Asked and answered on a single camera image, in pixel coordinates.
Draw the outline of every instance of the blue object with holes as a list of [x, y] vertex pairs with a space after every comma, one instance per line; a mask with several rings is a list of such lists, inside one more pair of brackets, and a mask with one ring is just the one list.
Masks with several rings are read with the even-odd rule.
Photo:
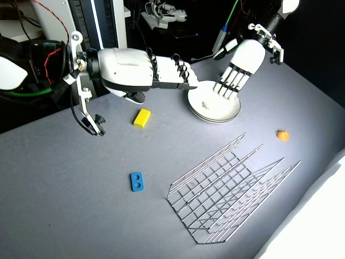
[[134, 192], [139, 192], [141, 190], [144, 190], [144, 182], [142, 180], [141, 173], [130, 174], [130, 180], [132, 181], [132, 190]]

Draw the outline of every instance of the stack of plates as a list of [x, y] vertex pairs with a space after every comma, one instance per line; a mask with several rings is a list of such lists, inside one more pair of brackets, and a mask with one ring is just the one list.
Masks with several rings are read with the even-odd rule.
[[240, 110], [238, 97], [229, 100], [213, 91], [214, 81], [202, 81], [198, 88], [188, 91], [191, 110], [202, 120], [223, 123], [232, 120]]

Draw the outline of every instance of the dish rack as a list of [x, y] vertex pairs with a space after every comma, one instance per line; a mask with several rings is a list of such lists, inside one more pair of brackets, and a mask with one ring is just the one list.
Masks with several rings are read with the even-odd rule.
[[270, 177], [284, 158], [255, 172], [234, 154], [245, 133], [170, 185], [167, 200], [198, 244], [223, 243], [298, 167], [301, 161]]

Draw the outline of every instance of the green wire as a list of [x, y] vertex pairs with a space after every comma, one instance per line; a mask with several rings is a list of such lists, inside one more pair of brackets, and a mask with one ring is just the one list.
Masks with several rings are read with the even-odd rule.
[[7, 94], [11, 96], [16, 97], [36, 97], [36, 96], [42, 96], [44, 94], [52, 92], [51, 88], [44, 89], [42, 91], [36, 92], [36, 93], [16, 93], [16, 92], [7, 92]]
[[235, 4], [233, 4], [232, 10], [231, 10], [231, 12], [230, 12], [230, 14], [229, 14], [229, 17], [227, 18], [225, 24], [228, 24], [228, 22], [230, 21], [230, 18], [231, 18], [231, 16], [232, 16], [233, 11], [235, 10], [235, 7], [236, 7], [237, 3], [238, 3], [238, 0], [236, 0]]

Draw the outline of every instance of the table surface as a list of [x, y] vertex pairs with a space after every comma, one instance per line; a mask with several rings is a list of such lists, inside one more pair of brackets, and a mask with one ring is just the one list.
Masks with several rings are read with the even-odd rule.
[[[0, 6], [10, 6], [8, 3], [0, 3]], [[27, 1], [18, 1], [19, 9], [24, 13], [25, 16], [33, 18], [38, 21], [36, 14], [32, 8], [32, 5], [29, 0]], [[35, 27], [32, 24], [28, 23], [25, 19], [22, 20], [23, 26], [31, 39], [39, 38], [43, 35], [41, 28]], [[19, 20], [16, 21], [0, 21], [0, 33], [2, 36], [14, 39], [18, 42], [23, 42], [27, 40]]]
[[[85, 133], [70, 110], [0, 135], [0, 258], [252, 258], [345, 138], [345, 110], [269, 56], [225, 124], [194, 116], [183, 91], [153, 89], [143, 106], [110, 94], [91, 101], [89, 111], [107, 120], [104, 137]], [[217, 80], [228, 60], [193, 68]], [[151, 110], [145, 129], [132, 125], [142, 107]], [[247, 166], [286, 157], [278, 173], [302, 163], [228, 242], [197, 245], [166, 201], [168, 188], [244, 132], [238, 156], [264, 144]], [[131, 191], [133, 172], [144, 191]]]

